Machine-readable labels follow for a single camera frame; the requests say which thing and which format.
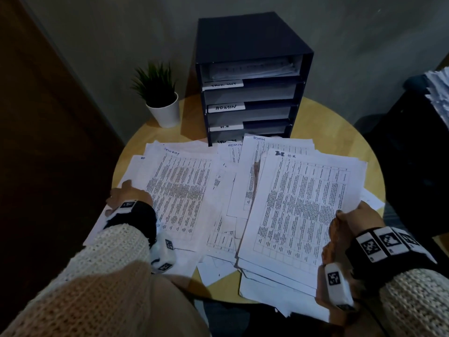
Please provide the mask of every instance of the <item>hand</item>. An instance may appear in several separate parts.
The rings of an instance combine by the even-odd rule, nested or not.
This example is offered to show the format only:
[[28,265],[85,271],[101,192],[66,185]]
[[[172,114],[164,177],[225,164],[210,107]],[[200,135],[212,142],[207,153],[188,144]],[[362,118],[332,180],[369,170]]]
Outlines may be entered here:
[[129,200],[138,200],[153,206],[153,199],[151,195],[144,190],[132,187],[132,181],[127,180],[122,183],[121,188],[111,189],[111,196],[106,200],[106,203],[112,209],[106,210],[106,216],[110,216],[123,202]]
[[355,236],[369,228],[385,227],[385,223],[379,213],[363,201],[351,212],[343,213],[342,211],[337,211],[336,217],[346,222]]

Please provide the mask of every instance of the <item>left hand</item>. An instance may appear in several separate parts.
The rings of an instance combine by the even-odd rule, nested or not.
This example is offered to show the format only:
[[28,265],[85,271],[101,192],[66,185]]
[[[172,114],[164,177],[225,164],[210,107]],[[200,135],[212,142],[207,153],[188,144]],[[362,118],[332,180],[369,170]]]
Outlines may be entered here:
[[123,202],[130,200],[138,200],[153,206],[153,199],[151,195],[144,190],[134,188],[132,181],[127,180],[122,183],[121,188],[111,189],[111,196],[106,200],[106,203],[112,209],[106,210],[106,217],[110,216]]

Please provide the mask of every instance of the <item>round wooden table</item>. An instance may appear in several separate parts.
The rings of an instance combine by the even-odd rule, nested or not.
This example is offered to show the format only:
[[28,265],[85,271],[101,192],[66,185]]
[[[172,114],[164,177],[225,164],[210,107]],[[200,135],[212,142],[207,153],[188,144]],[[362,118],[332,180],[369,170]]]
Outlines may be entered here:
[[[146,122],[128,141],[115,166],[112,187],[116,187],[125,173],[133,155],[142,155],[145,144],[159,142],[188,142],[205,140],[201,100],[199,95],[190,96],[179,103],[181,124],[163,129],[154,118]],[[315,148],[326,154],[357,157],[368,162],[365,188],[385,202],[384,177],[373,150],[362,135],[345,119],[316,101],[303,98],[293,127],[291,138],[312,138]],[[383,215],[384,209],[378,210]],[[234,272],[204,288],[198,269],[188,291],[203,297],[232,303],[253,303],[239,296],[240,273]]]

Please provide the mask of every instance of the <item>black armband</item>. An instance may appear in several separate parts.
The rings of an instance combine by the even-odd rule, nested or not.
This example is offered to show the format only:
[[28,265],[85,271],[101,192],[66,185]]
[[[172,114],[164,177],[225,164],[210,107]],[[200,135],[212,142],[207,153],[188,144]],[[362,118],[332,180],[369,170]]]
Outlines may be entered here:
[[140,230],[151,247],[156,242],[156,221],[156,212],[149,204],[130,200],[116,209],[104,229],[126,223]]
[[437,270],[436,260],[406,231],[395,227],[371,228],[351,242],[346,255],[353,277],[377,291],[399,273],[416,268]]

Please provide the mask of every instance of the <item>paper stack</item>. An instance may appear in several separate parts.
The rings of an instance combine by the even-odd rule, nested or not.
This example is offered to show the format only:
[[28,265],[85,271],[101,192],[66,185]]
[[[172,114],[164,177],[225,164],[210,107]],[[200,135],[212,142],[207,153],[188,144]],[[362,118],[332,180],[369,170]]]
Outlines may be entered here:
[[449,66],[441,71],[426,72],[425,75],[429,80],[427,89],[430,92],[426,97],[449,128]]
[[[243,297],[329,321],[315,296],[335,211],[355,209],[364,196],[383,205],[363,189],[366,164],[322,154],[312,140],[245,135],[213,147],[147,144],[121,182],[151,194],[157,229],[177,254],[167,274],[185,281],[198,266],[208,286],[239,269]],[[85,245],[105,226],[104,211]]]

